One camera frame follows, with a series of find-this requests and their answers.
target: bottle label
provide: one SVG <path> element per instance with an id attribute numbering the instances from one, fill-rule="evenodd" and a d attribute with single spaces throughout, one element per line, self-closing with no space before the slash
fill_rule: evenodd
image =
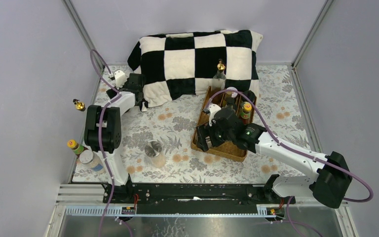
<path id="1" fill-rule="evenodd" d="M 243 111 L 240 113 L 240 117 L 242 119 L 248 119 L 250 116 L 251 116 L 251 113 L 245 113 Z"/>
<path id="2" fill-rule="evenodd" d="M 73 150 L 73 153 L 75 153 L 76 155 L 79 155 L 83 152 L 84 148 L 81 144 L 79 144 L 79 146 Z"/>
<path id="3" fill-rule="evenodd" d="M 96 165 L 95 167 L 91 168 L 93 171 L 98 172 L 104 167 L 101 164 Z"/>

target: glass panel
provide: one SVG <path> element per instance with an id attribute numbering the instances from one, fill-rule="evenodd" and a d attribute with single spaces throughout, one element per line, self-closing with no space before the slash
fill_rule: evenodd
<path id="1" fill-rule="evenodd" d="M 309 224 L 320 231 L 323 236 L 342 236 L 335 211 L 327 207 L 291 207 L 290 216 L 293 221 Z M 95 237 L 101 217 L 70 216 L 64 218 L 62 237 Z M 297 236 L 289 223 L 266 224 L 264 218 L 249 217 L 134 217 L 127 223 L 131 226 L 135 237 L 265 237 L 265 236 Z M 306 236 L 318 236 L 312 230 L 297 226 Z M 119 225 L 113 217 L 106 217 L 102 236 L 129 236 L 127 227 Z"/>

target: small bottle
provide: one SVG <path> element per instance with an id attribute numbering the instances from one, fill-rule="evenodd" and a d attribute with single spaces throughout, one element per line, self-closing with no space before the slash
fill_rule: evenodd
<path id="1" fill-rule="evenodd" d="M 235 90 L 235 91 L 238 91 L 236 88 L 234 88 L 234 87 L 228 87 L 228 88 L 226 88 L 226 89 L 228 89 L 228 90 Z M 237 92 L 232 92 L 231 93 L 231 97 L 233 98 L 233 99 L 235 99 L 236 100 L 236 97 L 237 97 Z"/>
<path id="2" fill-rule="evenodd" d="M 227 107 L 231 108 L 236 113 L 237 106 L 235 104 L 234 98 L 231 98 L 231 97 L 226 98 L 226 106 L 225 106 L 225 108 L 227 108 Z"/>
<path id="3" fill-rule="evenodd" d="M 72 149 L 73 153 L 75 153 L 77 157 L 79 157 L 83 151 L 88 150 L 88 148 L 77 143 L 75 140 L 69 140 L 68 147 Z"/>
<path id="4" fill-rule="evenodd" d="M 90 168 L 95 173 L 97 174 L 105 173 L 105 169 L 104 169 L 101 159 L 93 151 L 90 151 L 90 150 L 83 151 L 79 156 L 79 160 L 80 162 L 82 162 L 82 164 L 85 164 L 86 166 L 88 166 L 88 168 Z"/>
<path id="5" fill-rule="evenodd" d="M 227 98 L 231 98 L 232 92 L 226 91 L 225 96 L 223 97 L 222 107 L 226 106 Z"/>
<path id="6" fill-rule="evenodd" d="M 249 102 L 244 102 L 242 109 L 240 110 L 240 119 L 242 119 L 243 124 L 247 125 L 249 123 L 249 118 L 251 117 L 252 105 Z"/>
<path id="7" fill-rule="evenodd" d="M 225 69 L 226 66 L 223 64 L 223 60 L 219 59 L 219 64 L 217 64 L 217 73 L 213 77 L 211 86 L 211 91 L 213 93 L 224 89 L 226 83 Z"/>

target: jar with yellow lid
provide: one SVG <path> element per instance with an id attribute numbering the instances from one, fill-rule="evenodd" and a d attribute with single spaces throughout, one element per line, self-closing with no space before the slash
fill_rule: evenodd
<path id="1" fill-rule="evenodd" d="M 249 102 L 244 102 L 240 110 L 240 119 L 243 121 L 243 124 L 249 123 L 249 118 L 251 117 L 252 105 Z"/>
<path id="2" fill-rule="evenodd" d="M 88 148 L 82 146 L 81 144 L 77 143 L 75 140 L 69 140 L 68 141 L 68 147 L 70 149 L 72 149 L 73 153 L 76 154 L 77 157 L 80 156 L 80 154 L 83 152 L 83 151 L 86 151 L 88 150 Z"/>

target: white container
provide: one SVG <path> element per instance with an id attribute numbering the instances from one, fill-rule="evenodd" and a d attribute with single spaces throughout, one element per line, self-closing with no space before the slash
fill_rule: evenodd
<path id="1" fill-rule="evenodd" d="M 90 168 L 92 171 L 94 171 L 97 174 L 103 174 L 105 173 L 104 165 L 102 164 L 101 159 L 97 154 L 92 152 L 91 150 L 83 151 L 79 155 L 79 160 L 82 162 L 82 164 L 85 164 Z"/>

